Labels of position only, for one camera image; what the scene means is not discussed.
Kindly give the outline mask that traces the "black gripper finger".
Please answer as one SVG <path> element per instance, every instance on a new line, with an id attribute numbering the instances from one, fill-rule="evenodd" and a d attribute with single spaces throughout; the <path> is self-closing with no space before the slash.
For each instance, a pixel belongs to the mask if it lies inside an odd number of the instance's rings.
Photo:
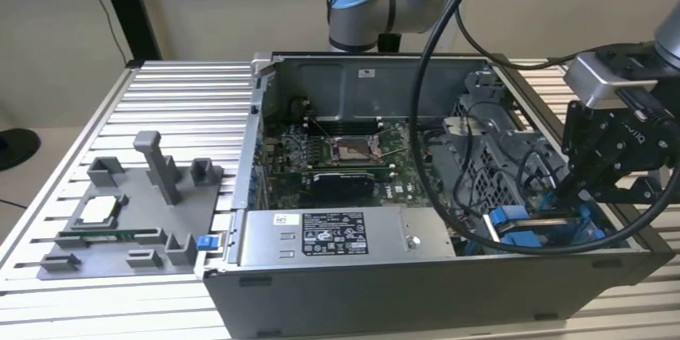
<path id="1" fill-rule="evenodd" d="M 595 187 L 592 196 L 600 203 L 652 204 L 662 196 L 662 192 L 660 181 L 652 176 L 642 176 L 628 188 L 619 187 L 616 184 Z"/>
<path id="2" fill-rule="evenodd" d="M 612 189 L 612 164 L 568 163 L 568 174 L 554 191 L 555 202 L 574 201 L 582 191 L 592 195 Z"/>

